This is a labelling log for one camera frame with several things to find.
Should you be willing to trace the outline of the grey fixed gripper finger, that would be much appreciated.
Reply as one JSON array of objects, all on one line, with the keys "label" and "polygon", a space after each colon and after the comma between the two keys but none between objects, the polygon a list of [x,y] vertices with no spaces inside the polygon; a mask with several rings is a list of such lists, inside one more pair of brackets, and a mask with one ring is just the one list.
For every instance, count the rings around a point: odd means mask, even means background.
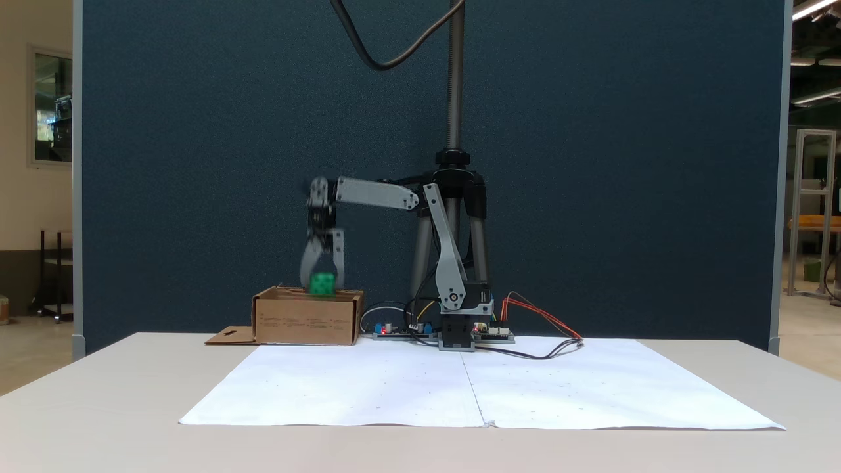
[{"label": "grey fixed gripper finger", "polygon": [[344,233],[332,230],[332,260],[334,264],[334,287],[343,290],[345,284]]}]

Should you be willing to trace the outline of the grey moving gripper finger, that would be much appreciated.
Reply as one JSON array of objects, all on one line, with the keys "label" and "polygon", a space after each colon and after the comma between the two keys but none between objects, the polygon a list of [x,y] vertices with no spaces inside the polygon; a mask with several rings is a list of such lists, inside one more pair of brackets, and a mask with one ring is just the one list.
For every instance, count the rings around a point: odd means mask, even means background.
[{"label": "grey moving gripper finger", "polygon": [[311,276],[316,264],[324,252],[324,240],[320,236],[311,236],[304,246],[300,262],[300,284],[303,288],[309,288]]}]

